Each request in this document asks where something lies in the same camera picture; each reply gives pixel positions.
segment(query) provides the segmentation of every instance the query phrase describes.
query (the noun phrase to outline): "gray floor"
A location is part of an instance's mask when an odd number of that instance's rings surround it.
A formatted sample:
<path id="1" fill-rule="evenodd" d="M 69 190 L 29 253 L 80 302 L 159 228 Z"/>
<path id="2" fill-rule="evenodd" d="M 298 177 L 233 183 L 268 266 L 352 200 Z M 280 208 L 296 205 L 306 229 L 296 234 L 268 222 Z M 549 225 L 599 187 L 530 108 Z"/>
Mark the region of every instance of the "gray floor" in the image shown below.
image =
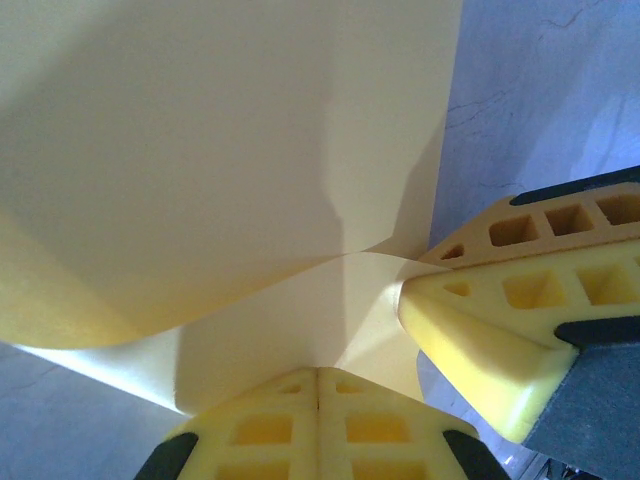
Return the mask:
<path id="1" fill-rule="evenodd" d="M 505 195 L 639 163 L 639 25 L 637 1 L 467 0 L 432 244 Z M 527 452 L 420 369 L 427 401 L 479 425 L 517 478 Z M 0 379 L 2 479 L 132 478 L 183 420 L 2 345 Z"/>

